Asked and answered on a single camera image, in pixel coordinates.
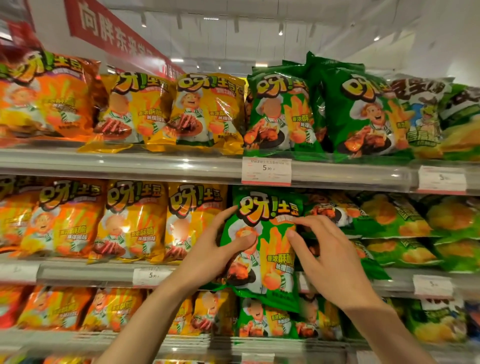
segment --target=forearm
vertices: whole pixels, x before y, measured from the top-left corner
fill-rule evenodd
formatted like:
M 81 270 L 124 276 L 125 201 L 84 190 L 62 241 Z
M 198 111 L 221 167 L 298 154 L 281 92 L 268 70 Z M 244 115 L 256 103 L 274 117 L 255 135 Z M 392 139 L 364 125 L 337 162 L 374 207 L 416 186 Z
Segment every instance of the forearm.
M 351 308 L 345 313 L 383 364 L 436 363 L 386 303 L 374 308 Z
M 151 364 L 179 306 L 189 294 L 174 275 L 168 277 L 145 300 L 96 363 Z

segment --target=right hand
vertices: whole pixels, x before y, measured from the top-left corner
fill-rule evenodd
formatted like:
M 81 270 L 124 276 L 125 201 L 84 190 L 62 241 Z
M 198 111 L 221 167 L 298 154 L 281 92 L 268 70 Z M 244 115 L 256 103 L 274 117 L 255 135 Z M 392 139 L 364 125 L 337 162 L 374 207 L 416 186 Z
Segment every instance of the right hand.
M 286 233 L 308 280 L 325 299 L 344 311 L 384 305 L 363 271 L 355 246 L 328 217 L 312 215 L 293 222 L 309 227 L 318 239 L 320 256 L 315 258 L 296 231 Z

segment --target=red banner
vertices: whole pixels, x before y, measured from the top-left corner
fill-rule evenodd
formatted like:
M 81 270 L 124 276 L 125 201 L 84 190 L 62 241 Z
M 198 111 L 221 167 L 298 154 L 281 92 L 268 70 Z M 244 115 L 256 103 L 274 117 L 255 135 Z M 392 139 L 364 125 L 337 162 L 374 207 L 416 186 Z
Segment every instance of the red banner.
M 64 0 L 71 36 L 147 72 L 175 79 L 183 70 L 96 0 Z

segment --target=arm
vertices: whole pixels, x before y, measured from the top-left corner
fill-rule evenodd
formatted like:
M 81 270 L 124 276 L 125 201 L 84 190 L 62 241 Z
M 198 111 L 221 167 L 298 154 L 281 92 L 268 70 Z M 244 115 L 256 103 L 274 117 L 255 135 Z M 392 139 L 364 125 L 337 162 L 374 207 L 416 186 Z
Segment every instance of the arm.
M 320 245 L 320 257 L 316 259 L 298 233 L 287 231 L 309 281 L 345 312 L 382 363 L 436 363 L 408 332 L 395 310 L 375 293 L 355 247 L 329 218 L 308 216 L 294 222 L 310 227 Z
M 250 234 L 216 245 L 218 229 L 236 209 L 215 216 L 182 264 L 145 300 L 96 364 L 151 364 L 183 300 L 221 274 L 235 254 L 254 244 L 255 235 Z

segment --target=left hand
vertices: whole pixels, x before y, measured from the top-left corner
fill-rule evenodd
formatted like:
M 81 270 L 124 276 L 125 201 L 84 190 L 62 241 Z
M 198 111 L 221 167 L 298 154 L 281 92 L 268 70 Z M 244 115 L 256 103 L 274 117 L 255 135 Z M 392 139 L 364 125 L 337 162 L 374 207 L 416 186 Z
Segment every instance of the left hand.
M 227 245 L 217 246 L 218 229 L 237 208 L 238 206 L 227 208 L 214 217 L 180 266 L 171 274 L 177 284 L 184 285 L 188 291 L 197 290 L 221 274 L 233 256 L 255 243 L 256 235 L 249 234 Z

